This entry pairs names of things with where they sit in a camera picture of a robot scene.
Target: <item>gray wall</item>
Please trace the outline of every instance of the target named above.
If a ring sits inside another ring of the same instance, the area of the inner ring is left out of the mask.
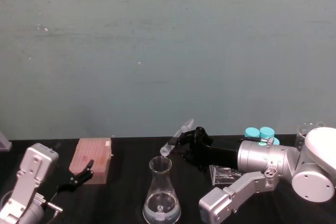
[[[0,0],[9,139],[336,125],[336,0]]]

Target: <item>clear liquid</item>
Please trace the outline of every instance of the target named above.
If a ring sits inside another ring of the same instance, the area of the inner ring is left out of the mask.
[[[173,224],[178,221],[181,209],[174,194],[157,191],[147,198],[142,213],[150,224]]]

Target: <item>cable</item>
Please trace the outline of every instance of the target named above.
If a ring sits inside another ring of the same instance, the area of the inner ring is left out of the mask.
[[[3,205],[4,205],[5,198],[6,198],[9,194],[11,194],[12,192],[13,192],[13,190],[8,191],[8,192],[5,193],[4,196],[2,196],[1,201],[0,201],[0,210],[2,209],[2,207],[3,207]]]

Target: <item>black table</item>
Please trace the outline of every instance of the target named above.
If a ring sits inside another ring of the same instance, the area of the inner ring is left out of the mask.
[[[295,138],[293,135],[276,137],[283,145],[293,144]],[[213,138],[224,142],[241,136]],[[64,212],[62,218],[53,223],[145,223],[141,211],[152,179],[148,164],[167,140],[166,137],[113,139],[114,156],[107,184],[84,185],[74,193],[58,195],[54,203]],[[0,153],[0,196],[13,189],[25,150],[36,142],[53,148],[59,154],[59,165],[68,167],[78,140],[14,141],[11,152]],[[198,201],[213,188],[209,174],[199,172],[178,156],[170,158],[173,162],[171,181],[182,207],[178,223],[202,223]],[[291,185],[280,182],[275,191],[251,197],[224,223],[335,224],[336,200],[313,204],[297,196]]]

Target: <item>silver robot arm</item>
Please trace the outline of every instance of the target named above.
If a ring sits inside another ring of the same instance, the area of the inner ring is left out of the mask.
[[[40,206],[45,203],[37,188],[53,170],[58,154],[42,144],[28,148],[17,172],[17,182],[10,199],[0,211],[0,224],[31,224],[43,217]],[[62,209],[51,204],[59,212]]]
[[[299,152],[294,147],[243,141],[238,151],[238,169],[246,173],[223,190],[214,188],[199,201],[202,220],[223,222],[254,193],[272,191],[279,178],[292,184],[305,200],[324,202],[334,195],[336,185],[336,129],[318,128],[306,137]]]

